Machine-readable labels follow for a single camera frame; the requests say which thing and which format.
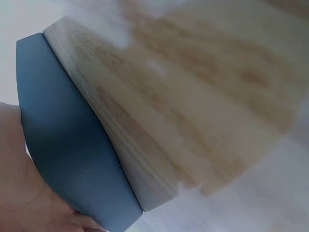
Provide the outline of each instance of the finger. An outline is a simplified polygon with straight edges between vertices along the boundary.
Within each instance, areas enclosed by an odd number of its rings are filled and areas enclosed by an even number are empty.
[[[80,222],[80,226],[84,230],[99,229],[102,231],[106,231],[102,226],[97,224],[91,217],[88,217],[87,215],[76,214],[75,216],[78,218],[78,221]]]

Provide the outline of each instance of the wood grain pattern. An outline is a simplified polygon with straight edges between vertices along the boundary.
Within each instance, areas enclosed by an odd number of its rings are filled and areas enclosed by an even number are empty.
[[[65,3],[68,16],[44,35],[109,134],[143,209],[160,206],[145,216],[154,231],[246,231],[233,212],[256,231],[309,228],[309,206],[292,198],[309,188],[282,188],[276,172],[291,157],[295,167],[309,161],[300,132],[307,114],[297,121],[309,91],[301,1]],[[290,152],[272,154],[282,141]]]

